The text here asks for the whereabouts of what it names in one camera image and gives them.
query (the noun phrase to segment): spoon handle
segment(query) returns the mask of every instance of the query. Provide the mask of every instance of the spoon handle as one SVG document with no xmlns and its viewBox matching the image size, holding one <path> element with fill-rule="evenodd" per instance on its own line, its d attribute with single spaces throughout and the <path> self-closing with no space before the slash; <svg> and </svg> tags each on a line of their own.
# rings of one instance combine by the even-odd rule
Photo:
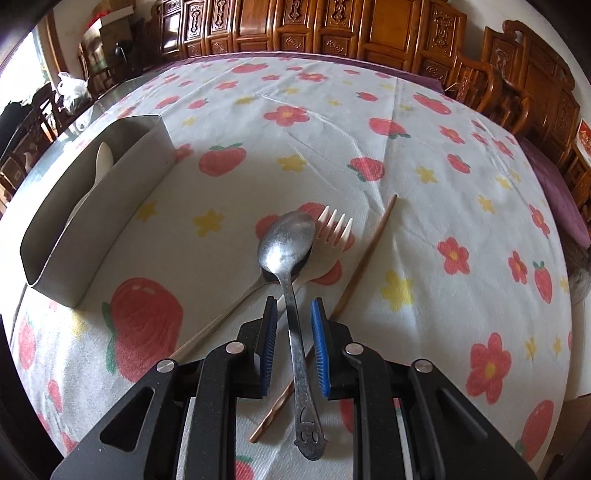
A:
<svg viewBox="0 0 591 480">
<path fill-rule="evenodd" d="M 287 326 L 290 336 L 291 364 L 294 371 L 295 445 L 308 460 L 318 460 L 324 454 L 326 440 L 318 418 L 314 398 L 308 382 L 304 343 L 301 338 L 296 296 L 291 278 L 279 278 L 287 310 Z"/>
</svg>

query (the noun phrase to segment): white plastic fork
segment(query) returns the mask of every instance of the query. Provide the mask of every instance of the white plastic fork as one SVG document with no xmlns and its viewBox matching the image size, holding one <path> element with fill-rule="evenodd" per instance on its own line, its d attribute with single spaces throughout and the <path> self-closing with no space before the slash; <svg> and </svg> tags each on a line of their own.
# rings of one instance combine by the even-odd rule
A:
<svg viewBox="0 0 591 480">
<path fill-rule="evenodd" d="M 337 210 L 335 210 L 328 222 L 326 218 L 330 212 L 330 206 L 327 206 L 320 217 L 316 230 L 318 234 L 312 243 L 312 252 L 306 261 L 306 264 L 301 269 L 295 282 L 293 282 L 294 294 L 297 294 L 306 283 L 315 278 L 319 278 L 322 275 L 327 274 L 331 268 L 333 268 L 345 251 L 345 246 L 351 235 L 351 229 L 353 227 L 353 218 L 350 218 L 347 225 L 343 229 L 345 223 L 345 214 L 340 217 L 339 223 L 333 229 L 335 224 Z M 277 316 L 281 318 L 285 312 L 285 298 L 281 298 L 277 301 Z"/>
</svg>

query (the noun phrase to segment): white wall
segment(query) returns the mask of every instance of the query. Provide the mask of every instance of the white wall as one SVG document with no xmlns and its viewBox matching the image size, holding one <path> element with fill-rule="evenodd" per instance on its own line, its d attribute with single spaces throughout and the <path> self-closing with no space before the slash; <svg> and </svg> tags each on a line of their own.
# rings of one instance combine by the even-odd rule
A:
<svg viewBox="0 0 591 480">
<path fill-rule="evenodd" d="M 520 20 L 530 27 L 569 65 L 581 116 L 591 119 L 591 85 L 587 77 L 556 30 L 534 7 L 525 0 L 449 0 L 449 4 L 468 15 L 464 52 L 473 59 L 480 59 L 484 27 L 502 32 L 505 20 Z"/>
</svg>

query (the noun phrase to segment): wooden chair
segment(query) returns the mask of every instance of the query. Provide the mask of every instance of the wooden chair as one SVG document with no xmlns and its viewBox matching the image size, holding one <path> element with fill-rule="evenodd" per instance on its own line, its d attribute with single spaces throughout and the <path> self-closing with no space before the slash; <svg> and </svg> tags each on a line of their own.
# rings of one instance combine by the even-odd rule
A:
<svg viewBox="0 0 591 480">
<path fill-rule="evenodd" d="M 446 84 L 446 93 L 458 102 L 487 115 L 499 101 L 502 84 L 501 72 L 493 65 L 457 53 Z"/>
<path fill-rule="evenodd" d="M 515 137 L 524 137 L 532 127 L 530 112 L 530 94 L 525 89 L 503 80 L 501 95 L 488 117 Z"/>
</svg>

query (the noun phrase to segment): silver screw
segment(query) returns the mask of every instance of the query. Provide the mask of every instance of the silver screw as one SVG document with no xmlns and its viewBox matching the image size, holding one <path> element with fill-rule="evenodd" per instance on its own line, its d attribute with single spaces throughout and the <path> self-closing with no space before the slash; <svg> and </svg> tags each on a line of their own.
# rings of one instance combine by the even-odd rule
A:
<svg viewBox="0 0 591 480">
<path fill-rule="evenodd" d="M 422 374 L 428 374 L 433 371 L 433 364 L 429 360 L 418 360 L 414 364 L 414 368 L 417 369 L 417 372 L 421 372 Z"/>
<path fill-rule="evenodd" d="M 226 352 L 236 355 L 237 353 L 242 353 L 244 348 L 244 343 L 232 342 L 226 345 Z"/>
<path fill-rule="evenodd" d="M 156 365 L 156 370 L 158 370 L 161 374 L 167 374 L 174 369 L 174 362 L 172 360 L 161 360 Z"/>
<path fill-rule="evenodd" d="M 345 352 L 349 355 L 361 355 L 363 353 L 363 347 L 358 343 L 350 343 L 345 347 Z"/>
</svg>

